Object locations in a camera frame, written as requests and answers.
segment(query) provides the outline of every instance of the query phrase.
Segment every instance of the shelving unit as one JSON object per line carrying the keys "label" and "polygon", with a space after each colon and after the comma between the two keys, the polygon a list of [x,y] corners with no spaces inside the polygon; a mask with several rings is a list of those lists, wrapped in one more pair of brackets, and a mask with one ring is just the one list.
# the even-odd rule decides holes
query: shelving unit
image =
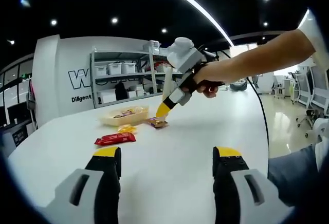
{"label": "shelving unit", "polygon": [[[130,61],[130,62],[136,61],[138,72],[128,73],[128,74],[105,75],[105,76],[96,75],[96,66],[107,65],[109,63],[116,61]],[[141,61],[149,61],[151,71],[142,72]],[[160,50],[157,50],[154,47],[150,46],[148,51],[111,51],[110,52],[110,51],[94,50],[90,54],[90,79],[91,79],[95,108],[161,95],[162,93],[157,93],[156,77],[164,77],[165,73],[155,72],[154,61],[167,61],[167,49],[160,48]],[[182,73],[174,72],[173,75],[175,77],[179,77],[182,75]],[[143,78],[145,77],[152,78],[152,86],[154,90],[153,94],[99,104],[97,83],[106,82],[106,81],[112,82],[119,80],[140,80],[143,84]]]}

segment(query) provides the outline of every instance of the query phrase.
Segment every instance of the black ceiling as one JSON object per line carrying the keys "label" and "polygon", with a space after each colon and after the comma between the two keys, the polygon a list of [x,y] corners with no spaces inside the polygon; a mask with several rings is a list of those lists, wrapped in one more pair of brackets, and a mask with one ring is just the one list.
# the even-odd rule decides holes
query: black ceiling
{"label": "black ceiling", "polygon": [[[61,38],[104,35],[158,40],[169,45],[178,36],[191,38],[196,46],[210,51],[228,48],[227,43],[211,43],[221,34],[185,0],[4,0],[2,9],[0,67],[33,53],[37,39],[59,34]],[[257,31],[291,30],[298,26],[306,6],[302,0],[196,0],[226,30],[229,36]],[[117,17],[119,23],[111,24]],[[58,24],[50,26],[55,18]],[[15,40],[13,46],[7,40]],[[262,42],[261,36],[237,40]]]}

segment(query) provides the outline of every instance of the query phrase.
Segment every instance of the tan plastic basket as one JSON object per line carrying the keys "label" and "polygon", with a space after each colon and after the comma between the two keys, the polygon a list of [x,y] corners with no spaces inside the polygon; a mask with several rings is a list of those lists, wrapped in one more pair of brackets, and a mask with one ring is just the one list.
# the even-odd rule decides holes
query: tan plastic basket
{"label": "tan plastic basket", "polygon": [[[114,116],[120,115],[122,114],[122,112],[125,112],[129,109],[133,109],[135,114],[121,118],[114,118]],[[149,117],[148,106],[132,106],[132,107],[126,107],[126,108],[110,111],[109,113],[100,117],[99,120],[104,125],[121,126],[126,124],[131,124],[131,125],[138,124],[141,121],[146,120],[148,117]]]}

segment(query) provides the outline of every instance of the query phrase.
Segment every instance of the gray pants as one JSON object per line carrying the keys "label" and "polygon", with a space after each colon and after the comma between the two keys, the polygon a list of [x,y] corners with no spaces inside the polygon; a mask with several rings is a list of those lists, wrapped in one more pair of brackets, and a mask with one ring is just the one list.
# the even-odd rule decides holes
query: gray pants
{"label": "gray pants", "polygon": [[280,199],[289,206],[299,203],[318,175],[315,146],[269,160],[268,179],[277,186]]}

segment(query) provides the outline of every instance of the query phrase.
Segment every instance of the white table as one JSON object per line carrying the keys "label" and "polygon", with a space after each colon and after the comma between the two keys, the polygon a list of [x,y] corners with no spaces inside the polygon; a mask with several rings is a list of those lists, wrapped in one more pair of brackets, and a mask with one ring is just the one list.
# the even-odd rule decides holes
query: white table
{"label": "white table", "polygon": [[[96,138],[116,133],[98,117],[108,110],[149,105],[161,96],[121,103],[54,119],[28,137],[9,157],[14,176],[38,206],[47,206],[55,187],[85,168]],[[250,86],[219,91],[214,99],[195,93],[176,106],[169,127],[138,126],[136,142],[121,144],[119,223],[214,223],[212,149],[239,150],[249,168],[267,175],[268,146],[260,103]]]}

